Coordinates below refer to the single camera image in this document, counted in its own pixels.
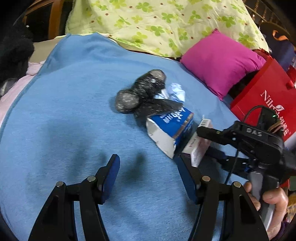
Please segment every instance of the finger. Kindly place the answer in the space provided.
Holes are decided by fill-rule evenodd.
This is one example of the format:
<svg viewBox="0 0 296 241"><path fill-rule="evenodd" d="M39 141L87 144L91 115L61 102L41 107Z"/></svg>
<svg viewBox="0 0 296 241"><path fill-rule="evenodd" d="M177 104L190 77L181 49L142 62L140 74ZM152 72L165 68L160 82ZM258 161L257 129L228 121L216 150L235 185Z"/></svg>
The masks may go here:
<svg viewBox="0 0 296 241"><path fill-rule="evenodd" d="M259 211L259 209L261 208L261 203L254 197L252 196L250 193L248 193L252 203L254 204L255 208L257 211Z"/></svg>
<svg viewBox="0 0 296 241"><path fill-rule="evenodd" d="M274 214L267 230L269 239L276 236L281 228L281 222L287 212L288 197L282 188L267 191L263 194L262 199L269 204L275 204Z"/></svg>
<svg viewBox="0 0 296 241"><path fill-rule="evenodd" d="M246 190L247 193L249 193L251 190L252 190L252 183L247 181L245 184L244 184L244 189Z"/></svg>

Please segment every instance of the black plastic bag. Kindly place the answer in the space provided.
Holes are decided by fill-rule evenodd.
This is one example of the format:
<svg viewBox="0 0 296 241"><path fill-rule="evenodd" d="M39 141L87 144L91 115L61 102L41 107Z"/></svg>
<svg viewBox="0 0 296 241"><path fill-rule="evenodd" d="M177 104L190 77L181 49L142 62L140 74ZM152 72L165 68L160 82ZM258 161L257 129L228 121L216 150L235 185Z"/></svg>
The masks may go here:
<svg viewBox="0 0 296 241"><path fill-rule="evenodd" d="M165 88L166 76L159 69L153 69L140 76L130 89L121 90L115 99L116 110L122 113L133 112L146 99L153 97Z"/></svg>
<svg viewBox="0 0 296 241"><path fill-rule="evenodd" d="M147 99L134 112L135 118L143 118L152 115L164 115L180 110L183 104L167 99Z"/></svg>
<svg viewBox="0 0 296 241"><path fill-rule="evenodd" d="M130 89L120 90L115 107L121 113L134 113L136 119L152 115L163 115L178 111L183 104L167 99L154 99L165 88L166 76L159 69L153 69L139 77Z"/></svg>

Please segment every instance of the light blue fabric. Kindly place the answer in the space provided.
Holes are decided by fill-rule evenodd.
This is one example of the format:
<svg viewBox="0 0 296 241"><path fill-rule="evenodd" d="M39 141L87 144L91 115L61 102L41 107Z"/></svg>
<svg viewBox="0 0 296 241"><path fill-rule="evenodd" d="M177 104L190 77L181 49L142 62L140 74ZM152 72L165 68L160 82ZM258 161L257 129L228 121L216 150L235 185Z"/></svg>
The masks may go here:
<svg viewBox="0 0 296 241"><path fill-rule="evenodd" d="M180 84L171 83L166 89L161 90L161 93L154 96L155 99L170 99L180 103L185 102L185 91Z"/></svg>
<svg viewBox="0 0 296 241"><path fill-rule="evenodd" d="M214 128L223 129L236 120L176 61L127 51L99 34L66 36L22 91L0 130L0 208L20 241L28 240L57 181L81 182L113 153L120 156L121 167L110 199L100 206L110 240L188 239L197 207L187 197L176 164L133 115L114 108L116 93L151 69L163 70L168 85L182 85L185 107L197 123L204 115ZM235 154L230 146L222 148ZM200 169L221 182L226 177L210 159L204 158ZM83 241L79 213L76 205L78 239Z"/></svg>

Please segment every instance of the pink cloth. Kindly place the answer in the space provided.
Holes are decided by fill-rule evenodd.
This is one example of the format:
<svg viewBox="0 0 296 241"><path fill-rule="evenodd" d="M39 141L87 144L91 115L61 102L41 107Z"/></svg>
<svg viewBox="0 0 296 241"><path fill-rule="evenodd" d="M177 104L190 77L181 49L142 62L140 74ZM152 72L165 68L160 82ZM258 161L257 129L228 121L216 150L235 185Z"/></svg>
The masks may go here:
<svg viewBox="0 0 296 241"><path fill-rule="evenodd" d="M222 100L233 85L260 70L266 61L215 29L191 47L180 62Z"/></svg>
<svg viewBox="0 0 296 241"><path fill-rule="evenodd" d="M10 106L19 95L19 93L23 90L23 88L34 78L34 76L38 73L41 66L45 61L38 63L30 63L27 70L27 75L23 78L20 78L14 86L2 97L0 98L0 127L3 123L5 115L9 110Z"/></svg>

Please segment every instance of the pink pillow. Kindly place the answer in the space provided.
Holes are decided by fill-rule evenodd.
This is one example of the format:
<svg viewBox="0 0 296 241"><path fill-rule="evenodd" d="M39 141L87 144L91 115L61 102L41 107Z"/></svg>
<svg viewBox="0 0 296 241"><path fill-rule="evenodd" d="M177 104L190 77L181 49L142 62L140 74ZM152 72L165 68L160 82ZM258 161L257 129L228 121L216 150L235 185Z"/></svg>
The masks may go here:
<svg viewBox="0 0 296 241"><path fill-rule="evenodd" d="M190 48L180 62L222 100L233 85L266 61L215 29Z"/></svg>

